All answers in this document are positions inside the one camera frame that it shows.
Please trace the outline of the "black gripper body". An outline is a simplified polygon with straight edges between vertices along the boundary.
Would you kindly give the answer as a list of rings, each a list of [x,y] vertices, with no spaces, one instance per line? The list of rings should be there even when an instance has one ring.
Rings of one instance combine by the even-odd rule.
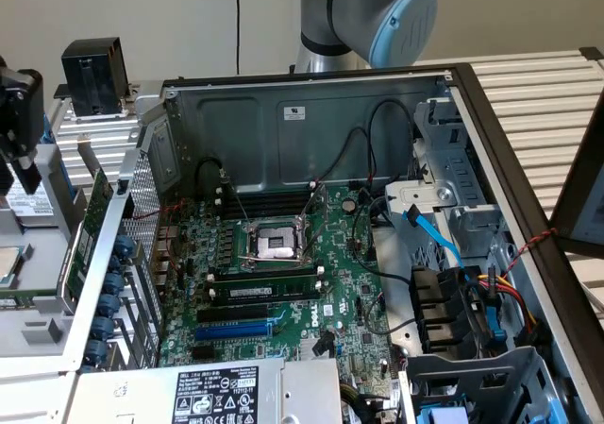
[[[34,69],[12,70],[1,58],[1,151],[29,156],[44,130],[43,79]]]

